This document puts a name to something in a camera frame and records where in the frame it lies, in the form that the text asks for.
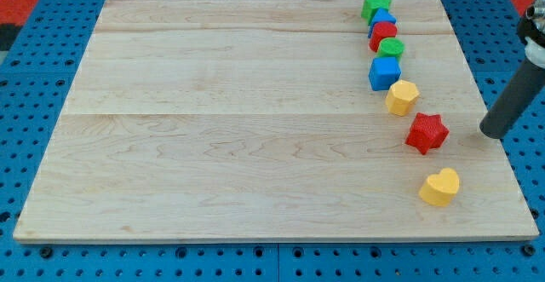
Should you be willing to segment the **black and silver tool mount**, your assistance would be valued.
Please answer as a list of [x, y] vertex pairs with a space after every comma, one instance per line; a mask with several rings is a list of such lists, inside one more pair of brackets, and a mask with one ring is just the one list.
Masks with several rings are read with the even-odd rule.
[[519, 20], [517, 35], [525, 46], [525, 57], [544, 68], [544, 0], [535, 0]]

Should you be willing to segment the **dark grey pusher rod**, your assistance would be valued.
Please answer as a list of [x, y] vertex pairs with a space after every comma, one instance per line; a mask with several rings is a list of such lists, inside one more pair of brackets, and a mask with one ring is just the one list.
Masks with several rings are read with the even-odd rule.
[[479, 124], [481, 132], [502, 139], [544, 87], [544, 65], [525, 58]]

